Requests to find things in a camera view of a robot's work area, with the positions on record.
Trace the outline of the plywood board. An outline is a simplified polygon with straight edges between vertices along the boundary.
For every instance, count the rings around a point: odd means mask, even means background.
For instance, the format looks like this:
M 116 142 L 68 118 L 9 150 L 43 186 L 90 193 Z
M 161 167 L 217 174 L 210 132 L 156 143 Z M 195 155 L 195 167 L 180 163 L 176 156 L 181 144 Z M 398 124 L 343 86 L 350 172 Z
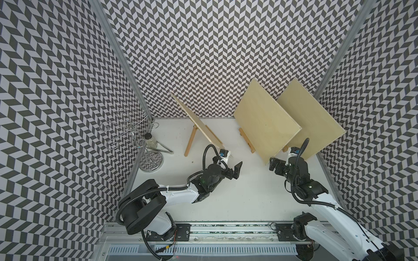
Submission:
M 302 128 L 288 142 L 287 147 L 301 147 L 305 139 L 310 139 L 302 155 L 305 160 L 346 133 L 345 129 L 297 79 L 290 81 L 276 101 Z
M 203 133 L 206 139 L 213 144 L 214 146 L 223 149 L 223 143 L 216 137 L 216 135 L 201 121 L 201 119 L 192 112 L 183 102 L 181 102 L 173 92 L 171 92 L 172 98 L 177 102 L 177 104 L 182 108 L 182 110 L 187 114 L 191 121 L 197 126 L 197 128 Z
M 252 79 L 242 96 L 234 118 L 264 164 L 275 157 L 302 127 L 258 83 Z

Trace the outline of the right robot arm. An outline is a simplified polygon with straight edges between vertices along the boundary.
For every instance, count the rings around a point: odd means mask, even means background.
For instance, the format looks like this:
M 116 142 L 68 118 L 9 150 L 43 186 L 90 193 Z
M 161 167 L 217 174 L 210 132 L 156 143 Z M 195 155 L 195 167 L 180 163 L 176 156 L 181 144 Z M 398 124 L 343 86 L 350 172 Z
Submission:
M 269 169 L 285 178 L 297 203 L 314 209 L 335 229 L 326 228 L 311 213 L 302 213 L 294 218 L 291 226 L 294 239 L 314 241 L 340 261 L 405 259 L 403 250 L 374 236 L 343 209 L 320 182 L 310 177 L 307 162 L 300 156 L 299 150 L 290 152 L 285 161 L 271 158 Z

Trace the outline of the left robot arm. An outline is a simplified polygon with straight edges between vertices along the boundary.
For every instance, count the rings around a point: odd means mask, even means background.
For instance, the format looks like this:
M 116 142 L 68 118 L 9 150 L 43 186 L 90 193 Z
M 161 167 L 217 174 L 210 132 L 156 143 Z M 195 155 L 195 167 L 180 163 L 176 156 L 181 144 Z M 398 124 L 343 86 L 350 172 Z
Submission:
M 223 179 L 238 179 L 242 164 L 224 169 L 213 163 L 191 175 L 193 179 L 180 187 L 161 186 L 154 179 L 148 179 L 120 200 L 115 220 L 125 226 L 129 235 L 141 231 L 153 231 L 160 236 L 171 234 L 176 230 L 176 223 L 165 207 L 203 201 Z

